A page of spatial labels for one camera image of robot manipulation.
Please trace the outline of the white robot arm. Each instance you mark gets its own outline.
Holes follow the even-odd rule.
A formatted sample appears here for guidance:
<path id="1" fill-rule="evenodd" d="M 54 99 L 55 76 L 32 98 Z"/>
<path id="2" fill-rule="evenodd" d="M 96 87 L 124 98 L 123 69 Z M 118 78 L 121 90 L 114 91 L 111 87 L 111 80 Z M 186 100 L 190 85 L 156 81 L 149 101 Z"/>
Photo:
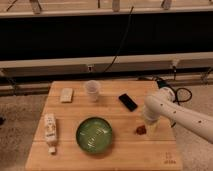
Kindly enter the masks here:
<path id="1" fill-rule="evenodd" d="M 213 117 L 174 103 L 175 93 L 168 87 L 147 95 L 144 99 L 144 118 L 153 124 L 160 116 L 167 117 L 213 144 Z"/>

